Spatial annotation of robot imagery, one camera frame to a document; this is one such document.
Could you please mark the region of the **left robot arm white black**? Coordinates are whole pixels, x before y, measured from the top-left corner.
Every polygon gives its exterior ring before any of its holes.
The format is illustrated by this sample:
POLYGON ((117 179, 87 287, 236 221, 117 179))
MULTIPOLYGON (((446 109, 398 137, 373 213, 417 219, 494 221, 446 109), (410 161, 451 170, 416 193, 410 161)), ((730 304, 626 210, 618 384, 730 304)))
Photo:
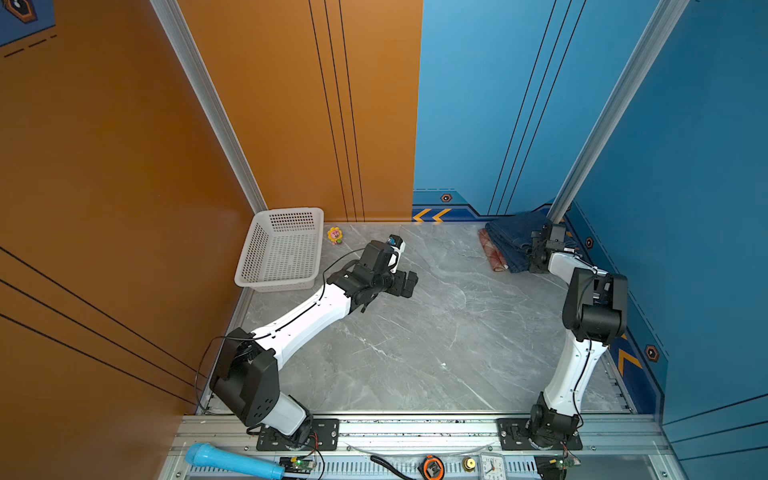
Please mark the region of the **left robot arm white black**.
POLYGON ((359 258, 325 276, 312 297, 282 317, 252 331, 236 328, 222 338, 209 388, 246 428, 268 427, 292 444, 305 443, 313 415, 282 391, 280 371, 286 362, 333 323, 365 312, 380 295, 413 295, 418 275, 399 268, 402 237, 373 240, 358 252, 359 258))

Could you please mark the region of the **red plaid skirt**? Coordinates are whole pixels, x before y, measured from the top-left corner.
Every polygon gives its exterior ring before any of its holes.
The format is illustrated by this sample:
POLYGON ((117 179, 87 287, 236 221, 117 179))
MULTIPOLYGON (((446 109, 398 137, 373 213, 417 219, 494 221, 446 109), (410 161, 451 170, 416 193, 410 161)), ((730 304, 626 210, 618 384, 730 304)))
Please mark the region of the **red plaid skirt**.
POLYGON ((492 242, 485 228, 478 231, 478 237, 491 269, 494 272, 506 271, 508 269, 507 261, 501 251, 492 242))

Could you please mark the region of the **dark blue denim skirt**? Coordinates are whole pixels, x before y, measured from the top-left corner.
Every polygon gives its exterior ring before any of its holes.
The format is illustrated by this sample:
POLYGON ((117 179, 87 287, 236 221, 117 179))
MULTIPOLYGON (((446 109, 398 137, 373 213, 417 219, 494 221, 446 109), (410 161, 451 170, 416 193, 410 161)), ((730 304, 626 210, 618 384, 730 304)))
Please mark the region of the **dark blue denim skirt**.
POLYGON ((514 242, 502 242, 498 249, 504 256, 508 270, 511 273, 521 273, 530 268, 530 256, 533 250, 532 241, 522 240, 514 242))

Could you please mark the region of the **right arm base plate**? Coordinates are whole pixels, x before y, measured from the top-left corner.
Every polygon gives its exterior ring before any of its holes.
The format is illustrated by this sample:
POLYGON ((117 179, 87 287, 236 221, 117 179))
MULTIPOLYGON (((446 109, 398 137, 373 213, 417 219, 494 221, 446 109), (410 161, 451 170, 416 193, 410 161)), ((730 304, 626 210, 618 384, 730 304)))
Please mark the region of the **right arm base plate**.
POLYGON ((555 451, 566 448, 568 451, 580 451, 584 448, 581 437, 574 434, 566 443, 557 439, 544 439, 542 436, 530 439, 528 419, 504 417, 496 420, 497 434, 503 451, 555 451))

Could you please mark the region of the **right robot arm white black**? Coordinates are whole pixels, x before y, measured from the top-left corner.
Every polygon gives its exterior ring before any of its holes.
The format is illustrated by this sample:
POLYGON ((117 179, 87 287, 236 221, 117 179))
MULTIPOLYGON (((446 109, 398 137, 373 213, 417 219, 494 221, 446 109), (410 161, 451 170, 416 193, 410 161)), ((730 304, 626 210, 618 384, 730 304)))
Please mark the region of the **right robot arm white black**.
POLYGON ((545 225, 532 235, 530 270, 546 270, 568 283, 562 309, 566 331, 555 373, 540 392, 527 423, 538 449, 566 446, 584 424, 582 399, 608 347, 628 325, 628 279, 582 260, 565 245, 563 225, 545 225))

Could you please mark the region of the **white plastic laundry basket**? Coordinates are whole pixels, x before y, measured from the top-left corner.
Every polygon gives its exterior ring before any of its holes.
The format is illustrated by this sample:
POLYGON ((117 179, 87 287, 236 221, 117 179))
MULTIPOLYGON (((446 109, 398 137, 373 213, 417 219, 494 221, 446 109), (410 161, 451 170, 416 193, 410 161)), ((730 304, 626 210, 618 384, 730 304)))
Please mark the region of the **white plastic laundry basket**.
POLYGON ((254 215, 234 282, 256 292, 309 289, 319 273, 324 212, 302 207, 254 215))

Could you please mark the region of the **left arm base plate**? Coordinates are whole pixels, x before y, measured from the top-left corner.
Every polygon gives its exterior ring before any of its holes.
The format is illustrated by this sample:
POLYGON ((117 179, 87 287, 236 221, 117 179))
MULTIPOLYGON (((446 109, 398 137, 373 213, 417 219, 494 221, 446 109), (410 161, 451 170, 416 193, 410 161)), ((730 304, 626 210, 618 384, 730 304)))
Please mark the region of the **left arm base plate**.
POLYGON ((260 452, 310 451, 317 447, 321 452, 338 448, 339 420, 320 418, 312 421, 309 436, 304 442, 292 440, 278 430, 264 427, 257 436, 256 449, 260 452))

